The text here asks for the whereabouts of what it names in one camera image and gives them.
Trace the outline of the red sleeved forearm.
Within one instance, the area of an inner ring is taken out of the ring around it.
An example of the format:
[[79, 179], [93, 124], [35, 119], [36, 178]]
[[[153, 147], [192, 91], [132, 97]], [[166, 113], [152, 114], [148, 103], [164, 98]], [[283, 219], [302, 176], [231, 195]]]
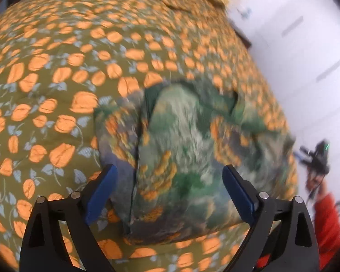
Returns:
[[308, 175], [306, 188], [310, 192], [317, 186], [314, 201], [314, 230], [319, 247], [319, 267], [322, 270], [340, 249], [340, 216], [335, 199], [327, 190], [323, 177]]

